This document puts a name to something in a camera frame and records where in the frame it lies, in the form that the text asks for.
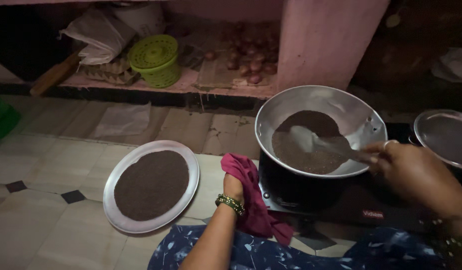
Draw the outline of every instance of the green bangle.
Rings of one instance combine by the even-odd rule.
[[[225,194],[219,194],[216,199],[216,206],[219,206],[221,203],[224,203],[225,205],[233,208],[234,212],[238,216],[244,215],[244,206],[240,204],[237,200],[234,200],[233,198],[229,197],[228,195]]]

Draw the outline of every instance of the pink pillar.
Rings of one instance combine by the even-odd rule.
[[[301,85],[346,89],[389,0],[286,0],[277,92]]]

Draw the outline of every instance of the pink cloth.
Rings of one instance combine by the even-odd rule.
[[[238,219],[237,229],[258,237],[274,235],[277,242],[288,246],[294,230],[268,213],[259,189],[256,165],[247,156],[228,153],[223,156],[221,167],[242,183],[246,212]]]

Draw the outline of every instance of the hand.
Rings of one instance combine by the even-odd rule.
[[[431,150],[391,141],[366,146],[379,153],[371,170],[379,170],[396,192],[417,200],[442,218],[462,218],[462,186]]]
[[[224,175],[224,194],[244,205],[241,181],[228,173]]]

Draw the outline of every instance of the metal lid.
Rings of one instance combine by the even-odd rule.
[[[421,113],[414,121],[419,142],[442,161],[462,169],[462,113],[450,109]]]

